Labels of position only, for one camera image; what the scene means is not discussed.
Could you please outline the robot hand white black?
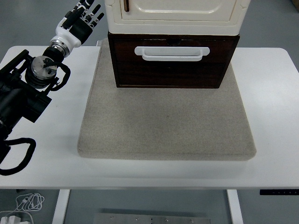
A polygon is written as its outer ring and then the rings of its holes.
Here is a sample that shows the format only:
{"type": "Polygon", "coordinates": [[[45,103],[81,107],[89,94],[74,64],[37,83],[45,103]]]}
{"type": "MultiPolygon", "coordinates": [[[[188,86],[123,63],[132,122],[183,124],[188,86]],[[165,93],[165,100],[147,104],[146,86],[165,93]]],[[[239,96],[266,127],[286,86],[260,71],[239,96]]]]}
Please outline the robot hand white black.
{"type": "Polygon", "coordinates": [[[101,8],[100,4],[97,4],[92,11],[89,10],[93,3],[93,0],[80,0],[66,13],[56,27],[56,35],[50,41],[51,47],[57,46],[70,52],[89,38],[104,16],[104,13],[97,15],[101,8]]]}

